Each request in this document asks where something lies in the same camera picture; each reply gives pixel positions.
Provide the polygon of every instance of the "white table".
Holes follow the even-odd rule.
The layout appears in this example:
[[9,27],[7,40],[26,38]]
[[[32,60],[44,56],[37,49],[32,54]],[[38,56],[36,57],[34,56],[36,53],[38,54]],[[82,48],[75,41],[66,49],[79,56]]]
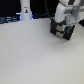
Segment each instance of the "white table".
[[0,24],[0,84],[84,84],[84,28],[67,41],[49,19]]

